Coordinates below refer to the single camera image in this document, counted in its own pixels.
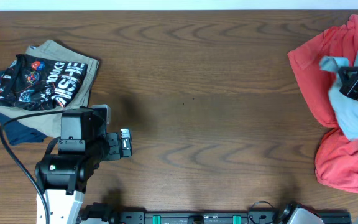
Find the pink cloth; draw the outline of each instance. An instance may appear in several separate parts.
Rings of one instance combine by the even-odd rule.
[[[316,155],[317,180],[324,185],[358,193],[358,140],[343,135],[328,98],[335,74],[320,70],[323,56],[346,57],[354,63],[358,49],[358,15],[346,25],[331,27],[288,53],[300,90],[313,116],[334,128],[321,141]]]

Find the light blue cloth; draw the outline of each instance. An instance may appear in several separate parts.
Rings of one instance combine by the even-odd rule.
[[[337,74],[340,67],[349,66],[349,60],[343,57],[323,57],[320,69],[336,73],[336,81],[328,92],[329,101],[334,108],[335,116],[348,140],[358,139],[358,101],[350,99],[339,92],[342,81]],[[354,66],[358,66],[358,51]]]

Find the dark blue cloth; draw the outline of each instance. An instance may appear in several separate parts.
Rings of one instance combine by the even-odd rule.
[[[4,74],[5,71],[0,71],[0,83],[1,83],[1,76]],[[6,121],[9,121],[10,118],[0,113],[0,123],[4,124]],[[29,128],[20,124],[18,121],[14,121],[8,124],[5,127],[5,133],[9,140],[9,143],[13,146],[18,145],[24,142],[43,142],[44,139],[47,137],[46,135],[42,134],[41,132],[37,131],[34,128]]]

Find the white wall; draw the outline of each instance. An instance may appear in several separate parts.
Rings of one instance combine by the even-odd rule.
[[[0,0],[0,11],[358,9],[358,0]]]

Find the tabletop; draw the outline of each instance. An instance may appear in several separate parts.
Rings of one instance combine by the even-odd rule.
[[[84,205],[247,210],[296,200],[358,216],[358,194],[319,184],[328,130],[310,113],[287,53],[358,11],[0,12],[0,70],[52,39],[101,61],[90,105],[133,156],[102,162]],[[13,147],[34,173],[47,143]],[[35,223],[36,192],[0,142],[0,223]]]

